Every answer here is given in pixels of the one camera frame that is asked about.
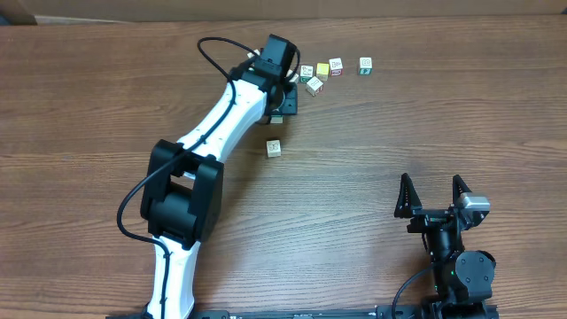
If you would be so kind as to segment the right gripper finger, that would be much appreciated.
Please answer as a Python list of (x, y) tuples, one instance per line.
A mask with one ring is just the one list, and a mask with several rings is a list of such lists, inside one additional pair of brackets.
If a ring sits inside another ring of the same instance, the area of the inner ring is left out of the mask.
[(453, 204), (467, 206), (470, 203), (471, 190), (459, 175), (453, 176)]
[(394, 211), (396, 218), (413, 218), (423, 209), (420, 198), (408, 173), (400, 178), (400, 192)]

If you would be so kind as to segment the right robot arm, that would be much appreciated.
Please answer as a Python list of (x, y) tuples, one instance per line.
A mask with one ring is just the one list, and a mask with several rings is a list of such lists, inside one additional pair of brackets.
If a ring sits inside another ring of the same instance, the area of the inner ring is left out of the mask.
[(417, 318), (497, 318), (493, 296), (496, 261), (488, 252), (468, 251), (462, 233), (477, 227), (490, 213), (488, 197), (473, 192), (459, 175), (453, 176), (453, 201), (446, 209), (425, 209), (410, 176), (400, 177), (394, 216), (408, 219), (407, 232), (419, 234), (430, 265), (412, 275), (396, 292), (391, 317), (398, 315), (401, 294), (418, 278), (433, 274), (434, 296), (414, 307)]

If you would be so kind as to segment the white block green side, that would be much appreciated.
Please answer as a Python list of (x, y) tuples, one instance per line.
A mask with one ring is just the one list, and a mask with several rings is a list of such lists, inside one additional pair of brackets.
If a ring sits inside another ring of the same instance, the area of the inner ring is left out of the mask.
[(270, 123), (271, 124), (282, 124), (284, 122), (284, 117), (283, 116), (272, 116), (270, 118)]

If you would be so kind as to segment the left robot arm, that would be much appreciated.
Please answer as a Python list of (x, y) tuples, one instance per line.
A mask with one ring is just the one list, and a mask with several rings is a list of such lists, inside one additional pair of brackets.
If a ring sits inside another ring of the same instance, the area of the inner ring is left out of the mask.
[(277, 35), (223, 73), (226, 88), (208, 115), (175, 142), (158, 141), (144, 178), (140, 214), (156, 253), (151, 300), (144, 318), (188, 318), (200, 246), (221, 212), (224, 164), (254, 124), (298, 111), (292, 81), (300, 51)]

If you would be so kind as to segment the white block butterfly picture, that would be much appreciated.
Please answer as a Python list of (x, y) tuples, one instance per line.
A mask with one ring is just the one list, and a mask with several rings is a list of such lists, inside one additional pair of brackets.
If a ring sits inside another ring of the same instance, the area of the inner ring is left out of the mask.
[(268, 140), (266, 142), (266, 146), (269, 158), (280, 157), (282, 155), (281, 143), (279, 140)]

